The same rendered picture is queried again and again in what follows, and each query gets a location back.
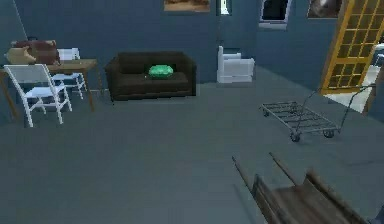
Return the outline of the dark brown sofa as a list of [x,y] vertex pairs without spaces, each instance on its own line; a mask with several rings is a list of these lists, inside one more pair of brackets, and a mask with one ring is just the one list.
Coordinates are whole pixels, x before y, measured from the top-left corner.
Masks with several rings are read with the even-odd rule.
[[[166,79],[149,76],[155,65],[169,65]],[[180,51],[119,52],[105,66],[111,101],[196,95],[196,63]]]

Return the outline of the green cushion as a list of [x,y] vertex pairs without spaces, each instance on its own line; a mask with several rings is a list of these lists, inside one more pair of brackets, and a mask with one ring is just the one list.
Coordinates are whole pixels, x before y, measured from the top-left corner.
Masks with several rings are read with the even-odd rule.
[[149,76],[151,78],[164,79],[173,74],[174,70],[169,65],[154,65],[149,69]]

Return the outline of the yellow lattice door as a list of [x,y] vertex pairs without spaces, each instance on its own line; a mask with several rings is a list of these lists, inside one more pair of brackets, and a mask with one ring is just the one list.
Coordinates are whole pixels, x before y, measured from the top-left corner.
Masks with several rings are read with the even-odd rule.
[[384,32],[384,0],[343,0],[323,69],[320,93],[356,91]]

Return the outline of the white framed window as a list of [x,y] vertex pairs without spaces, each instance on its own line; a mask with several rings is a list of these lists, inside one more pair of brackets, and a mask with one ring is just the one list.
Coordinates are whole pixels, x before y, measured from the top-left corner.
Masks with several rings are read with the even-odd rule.
[[293,0],[261,0],[259,27],[285,30]]

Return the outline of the white folding chair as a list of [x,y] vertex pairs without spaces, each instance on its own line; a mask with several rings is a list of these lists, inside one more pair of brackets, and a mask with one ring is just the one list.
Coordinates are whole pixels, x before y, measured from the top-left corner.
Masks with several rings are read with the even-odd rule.
[[54,83],[46,64],[12,64],[5,65],[4,69],[19,93],[30,127],[34,126],[32,111],[36,108],[46,114],[47,107],[54,107],[59,123],[63,124],[62,109],[67,105],[72,110],[71,101],[67,87]]
[[[77,60],[80,58],[80,51],[78,48],[66,48],[58,50],[59,57],[64,60]],[[72,72],[70,74],[55,74],[52,76],[55,82],[65,85],[69,88],[77,88],[79,96],[83,99],[82,90],[87,90],[84,75],[80,72]]]

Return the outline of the grey brown framed picture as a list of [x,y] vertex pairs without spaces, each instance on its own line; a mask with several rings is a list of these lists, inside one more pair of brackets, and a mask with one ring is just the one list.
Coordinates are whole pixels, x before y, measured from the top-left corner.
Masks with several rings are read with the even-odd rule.
[[337,18],[343,0],[310,0],[308,18],[333,19]]

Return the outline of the tan round vase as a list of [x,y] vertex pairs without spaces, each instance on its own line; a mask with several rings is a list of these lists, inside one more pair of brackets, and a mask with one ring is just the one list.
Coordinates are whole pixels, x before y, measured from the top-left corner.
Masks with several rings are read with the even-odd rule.
[[28,65],[36,62],[36,59],[28,53],[27,47],[10,48],[6,53],[6,59],[10,64],[16,65]]

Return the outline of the grey metal platform trolley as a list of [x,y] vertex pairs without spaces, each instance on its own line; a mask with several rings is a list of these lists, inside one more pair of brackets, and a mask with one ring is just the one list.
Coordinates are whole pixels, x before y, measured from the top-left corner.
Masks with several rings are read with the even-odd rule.
[[302,134],[315,132],[321,132],[325,138],[333,138],[335,133],[341,133],[355,96],[368,88],[375,89],[376,85],[358,86],[358,91],[351,96],[339,124],[307,106],[308,100],[320,89],[314,90],[302,103],[297,101],[262,103],[260,109],[264,117],[273,116],[287,127],[293,142],[299,142]]

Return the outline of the small white framed picture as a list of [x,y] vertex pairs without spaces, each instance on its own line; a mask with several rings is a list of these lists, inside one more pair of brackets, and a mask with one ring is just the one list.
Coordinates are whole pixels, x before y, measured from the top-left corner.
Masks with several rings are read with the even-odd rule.
[[226,16],[232,14],[232,0],[220,0],[220,14]]

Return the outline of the dark red bag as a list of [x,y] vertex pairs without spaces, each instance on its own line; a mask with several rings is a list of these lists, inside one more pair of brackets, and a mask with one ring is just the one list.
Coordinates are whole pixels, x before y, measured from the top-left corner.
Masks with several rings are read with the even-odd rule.
[[22,48],[28,46],[28,53],[36,59],[38,64],[60,64],[60,56],[55,40],[13,41],[11,46],[14,48]]

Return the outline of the brown wooden table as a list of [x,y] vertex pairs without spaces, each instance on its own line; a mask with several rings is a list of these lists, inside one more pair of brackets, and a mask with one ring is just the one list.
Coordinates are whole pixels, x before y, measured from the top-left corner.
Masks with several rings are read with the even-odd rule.
[[[77,59],[77,60],[64,60],[61,62],[60,65],[49,65],[48,69],[51,73],[62,73],[62,74],[68,74],[72,72],[76,73],[82,73],[85,78],[85,84],[88,86],[88,74],[89,72],[94,69],[97,74],[98,78],[98,91],[101,93],[104,93],[104,87],[102,84],[102,76],[98,67],[98,62],[96,59]],[[7,76],[7,72],[0,68],[0,89],[2,90],[5,99],[8,103],[8,107],[10,109],[11,117],[15,120],[19,119],[19,114],[16,109],[15,103],[13,99],[11,98],[8,87],[5,85],[5,77]],[[87,93],[88,93],[88,100],[89,105],[91,107],[91,110],[94,110],[94,104],[93,104],[93,98],[91,94],[90,87],[87,87]]]

